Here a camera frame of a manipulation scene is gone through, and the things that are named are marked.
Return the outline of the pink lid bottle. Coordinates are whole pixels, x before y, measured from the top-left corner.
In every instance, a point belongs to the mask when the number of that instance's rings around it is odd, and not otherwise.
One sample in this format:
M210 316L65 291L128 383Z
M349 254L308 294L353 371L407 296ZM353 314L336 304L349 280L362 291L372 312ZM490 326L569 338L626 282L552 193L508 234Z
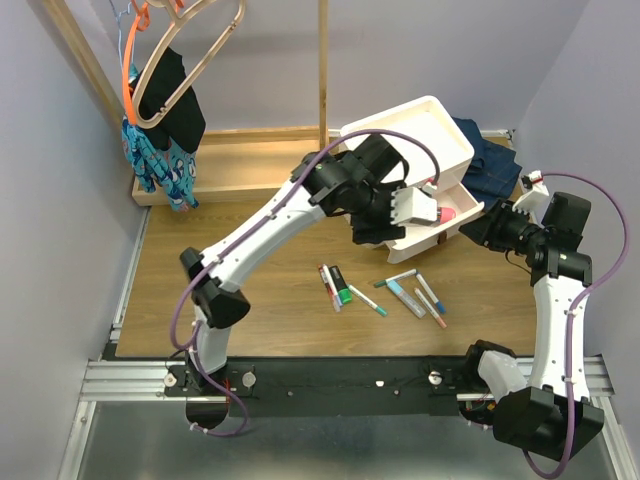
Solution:
M457 213L453 208L439 207L437 211L437 219L441 224L454 220Z

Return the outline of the red white marker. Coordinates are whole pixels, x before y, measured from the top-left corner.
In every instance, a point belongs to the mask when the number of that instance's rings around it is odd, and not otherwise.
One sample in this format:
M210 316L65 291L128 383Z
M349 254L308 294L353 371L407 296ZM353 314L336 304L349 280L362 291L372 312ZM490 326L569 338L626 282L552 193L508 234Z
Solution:
M333 280L331 278L329 268L328 268L328 266L326 264L322 264L321 266L322 266L323 273L324 273L324 275L326 277L326 280L328 282L328 285L329 285L329 290L330 290L331 295L332 295L332 301L333 301L333 304L334 304L334 309L335 309L336 312L339 313L341 311L341 301L339 299L338 292L337 292L337 289L336 289L336 287L334 285L334 282L333 282Z

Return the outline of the green black highlighter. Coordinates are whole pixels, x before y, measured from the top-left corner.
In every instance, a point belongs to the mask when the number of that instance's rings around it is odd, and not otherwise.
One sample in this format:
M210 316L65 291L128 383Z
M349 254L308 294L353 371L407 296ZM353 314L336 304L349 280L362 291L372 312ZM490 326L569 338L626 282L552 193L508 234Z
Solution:
M338 294L338 298L342 305L346 305L352 302L351 291L348 288L348 285L345 282L345 279L337 265L332 265L329 267L329 272L331 275L331 279L333 280L334 286L336 287L336 291Z

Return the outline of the light blue lead case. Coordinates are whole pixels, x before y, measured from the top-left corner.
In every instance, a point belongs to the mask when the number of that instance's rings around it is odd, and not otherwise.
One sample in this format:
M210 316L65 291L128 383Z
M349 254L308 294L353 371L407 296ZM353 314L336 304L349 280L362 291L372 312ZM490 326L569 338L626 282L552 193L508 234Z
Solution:
M417 318L423 318L426 315L426 311L422 306L418 304L395 280L388 281L386 286L414 316Z

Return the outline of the blue tip white marker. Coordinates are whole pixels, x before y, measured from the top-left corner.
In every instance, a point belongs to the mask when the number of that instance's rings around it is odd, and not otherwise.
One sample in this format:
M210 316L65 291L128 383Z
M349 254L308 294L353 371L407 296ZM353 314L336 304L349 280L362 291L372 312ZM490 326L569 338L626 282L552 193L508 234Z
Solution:
M439 298L436 296L435 292L432 290L430 285L427 283L427 281L424 278L424 276L420 272L417 272L416 273L416 279L420 283L420 285L422 286L422 288L424 289L426 294L429 296L429 298L431 299L431 301L434 304L434 306L436 307L436 309L441 314L444 314L446 312L446 309L445 309L444 305L439 300Z

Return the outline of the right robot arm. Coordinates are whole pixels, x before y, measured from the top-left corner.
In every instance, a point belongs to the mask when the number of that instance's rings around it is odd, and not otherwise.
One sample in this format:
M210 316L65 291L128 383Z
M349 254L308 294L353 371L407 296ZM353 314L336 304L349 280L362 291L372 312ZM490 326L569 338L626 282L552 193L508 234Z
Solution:
M536 340L530 375L514 352L479 340L460 367L469 390L487 387L496 407L496 440L559 463L568 461L603 428L584 373L582 315L592 284L592 260L579 252L591 204L558 192L542 223L532 223L514 202L497 201L461 233L491 251L524 256L536 306Z

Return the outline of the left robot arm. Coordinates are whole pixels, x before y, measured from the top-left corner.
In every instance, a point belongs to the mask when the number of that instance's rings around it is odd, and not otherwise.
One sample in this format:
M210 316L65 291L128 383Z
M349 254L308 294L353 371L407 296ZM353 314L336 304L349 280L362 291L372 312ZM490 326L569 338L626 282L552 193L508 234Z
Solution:
M386 131L367 129L355 149L337 155L311 153L292 171L274 197L218 243L180 256L190 283L187 297L196 308L194 341L188 348L187 382L201 395L214 393L227 363L233 325L250 310L241 291L251 273L290 239L310 226L349 215L357 245L404 237L392 222L392 193L403 180L386 182L408 162L391 145Z

